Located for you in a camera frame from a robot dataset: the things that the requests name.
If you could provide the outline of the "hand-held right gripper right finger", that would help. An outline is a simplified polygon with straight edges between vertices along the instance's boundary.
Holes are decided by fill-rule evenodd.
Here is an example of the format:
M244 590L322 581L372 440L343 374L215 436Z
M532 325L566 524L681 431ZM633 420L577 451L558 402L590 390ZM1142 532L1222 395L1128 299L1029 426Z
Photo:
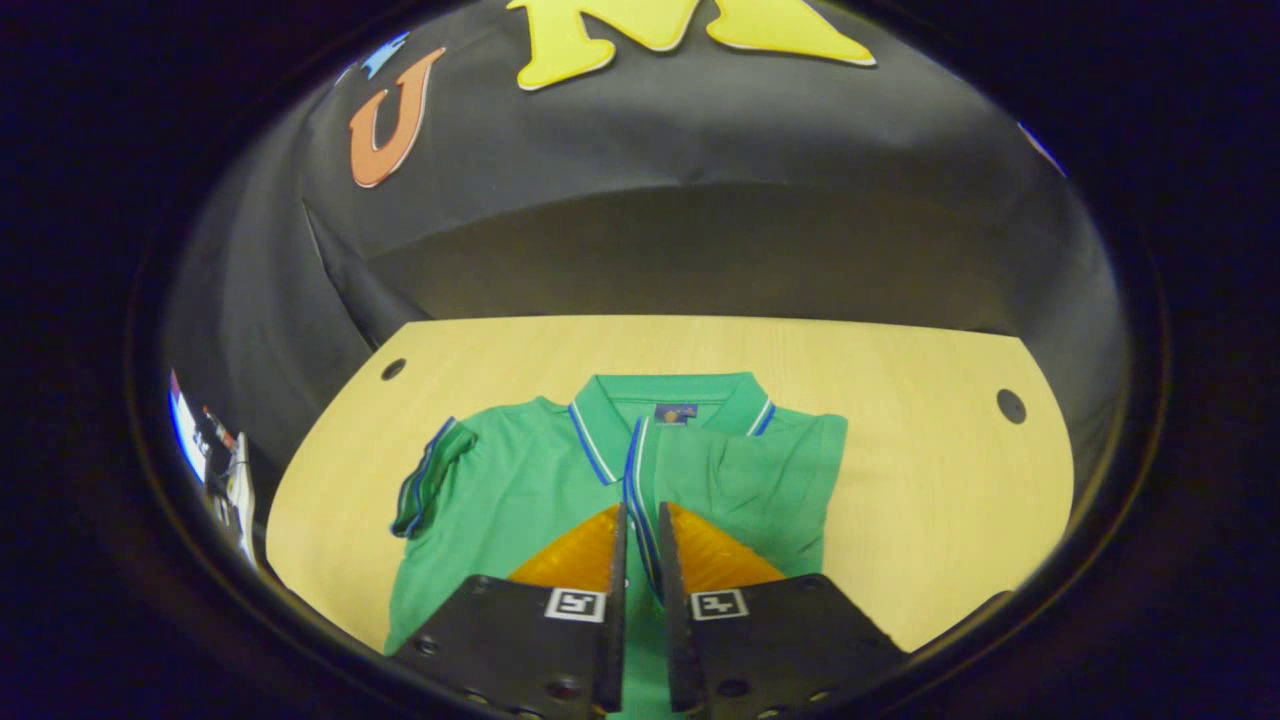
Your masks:
M820 719L908 661L828 577L783 577L695 512L660 506L669 702L690 719Z

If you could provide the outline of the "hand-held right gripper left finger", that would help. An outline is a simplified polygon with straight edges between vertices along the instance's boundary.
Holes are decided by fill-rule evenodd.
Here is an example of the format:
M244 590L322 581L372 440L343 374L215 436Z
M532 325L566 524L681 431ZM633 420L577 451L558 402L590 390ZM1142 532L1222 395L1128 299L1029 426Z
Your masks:
M618 712L627 559L627 512L618 503L511 577L467 577L393 660L485 717Z

